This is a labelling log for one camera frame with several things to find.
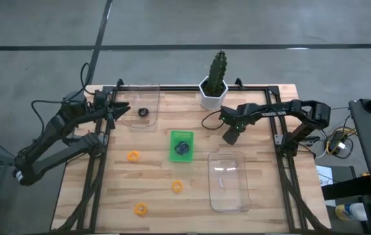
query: transparent tray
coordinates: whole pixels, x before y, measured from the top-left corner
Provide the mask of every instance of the transparent tray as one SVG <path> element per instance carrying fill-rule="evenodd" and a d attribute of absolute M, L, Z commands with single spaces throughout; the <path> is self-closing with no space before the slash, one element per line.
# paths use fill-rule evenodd
<path fill-rule="evenodd" d="M 127 91 L 121 98 L 129 102 L 131 109 L 121 117 L 124 125 L 131 131 L 153 132 L 157 129 L 159 111 L 159 85 L 140 84 L 127 86 Z M 146 108 L 149 114 L 141 117 L 138 112 Z"/>
<path fill-rule="evenodd" d="M 251 209 L 243 153 L 210 153 L 208 173 L 210 205 L 215 212 L 246 212 Z"/>

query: cactus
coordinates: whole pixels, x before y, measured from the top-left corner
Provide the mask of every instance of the cactus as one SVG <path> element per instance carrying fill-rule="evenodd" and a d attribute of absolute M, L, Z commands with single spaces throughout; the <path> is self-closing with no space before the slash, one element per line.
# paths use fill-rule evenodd
<path fill-rule="evenodd" d="M 223 77 L 226 71 L 226 55 L 224 51 L 216 54 L 210 66 L 209 78 L 203 87 L 204 94 L 211 97 L 219 97 L 223 92 Z"/>

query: hexagonal planter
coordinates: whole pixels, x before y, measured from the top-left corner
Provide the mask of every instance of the hexagonal planter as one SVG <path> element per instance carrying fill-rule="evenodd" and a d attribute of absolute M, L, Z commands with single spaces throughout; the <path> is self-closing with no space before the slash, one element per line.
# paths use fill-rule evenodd
<path fill-rule="evenodd" d="M 204 78 L 203 81 L 201 81 L 201 83 L 199 84 L 199 89 L 200 89 L 200 94 L 201 94 L 200 104 L 201 106 L 205 107 L 208 110 L 213 110 L 213 109 L 219 108 L 222 105 L 223 100 L 225 99 L 226 93 L 229 88 L 227 87 L 227 84 L 225 83 L 225 81 L 222 81 L 225 89 L 223 90 L 223 93 L 221 96 L 219 97 L 206 96 L 204 94 L 202 85 L 208 78 L 209 76 L 206 76 L 206 78 Z"/>

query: concrete floor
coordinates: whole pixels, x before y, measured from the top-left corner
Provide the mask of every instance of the concrete floor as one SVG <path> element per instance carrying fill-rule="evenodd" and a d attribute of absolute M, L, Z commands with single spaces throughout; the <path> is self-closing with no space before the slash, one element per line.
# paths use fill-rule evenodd
<path fill-rule="evenodd" d="M 94 45 L 106 0 L 0 1 L 0 46 Z M 103 44 L 356 44 L 371 43 L 369 0 L 114 1 Z M 216 51 L 101 52 L 93 84 L 197 84 Z M 301 99 L 332 107 L 371 97 L 371 49 L 226 50 L 226 81 L 296 84 Z M 0 143 L 16 153 L 39 135 L 34 99 L 59 100 L 80 87 L 90 51 L 0 52 Z M 48 120 L 57 106 L 40 104 Z M 349 112 L 335 110 L 330 127 Z M 319 165 L 366 171 L 353 155 L 325 156 Z M 56 144 L 50 150 L 61 149 Z M 321 154 L 323 146 L 314 147 Z M 49 229 L 63 166 L 31 187 L 7 172 L 0 190 L 0 234 Z"/>

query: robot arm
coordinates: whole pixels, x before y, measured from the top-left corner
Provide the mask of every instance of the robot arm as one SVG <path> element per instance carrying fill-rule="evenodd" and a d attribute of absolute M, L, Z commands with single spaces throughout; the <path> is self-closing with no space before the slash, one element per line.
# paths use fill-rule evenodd
<path fill-rule="evenodd" d="M 79 94 L 62 103 L 57 114 L 47 123 L 44 132 L 16 156 L 13 176 L 20 184 L 34 184 L 46 171 L 77 155 L 88 153 L 99 156 L 103 153 L 103 141 L 97 134 L 88 133 L 76 142 L 68 143 L 68 148 L 37 161 L 52 144 L 71 134 L 79 124 L 103 118 L 113 123 L 130 109 L 128 102 L 108 101 L 105 91 L 95 91 L 94 101 L 93 104 L 87 103 L 85 96 Z"/>
<path fill-rule="evenodd" d="M 329 125 L 331 108 L 321 102 L 300 100 L 266 105 L 247 103 L 238 105 L 236 110 L 222 106 L 219 119 L 230 126 L 223 139 L 233 145 L 249 124 L 255 125 L 261 118 L 287 115 L 295 116 L 302 122 L 293 132 L 284 134 L 282 139 L 283 154 L 295 156 L 301 140 L 315 129 L 324 129 Z"/>

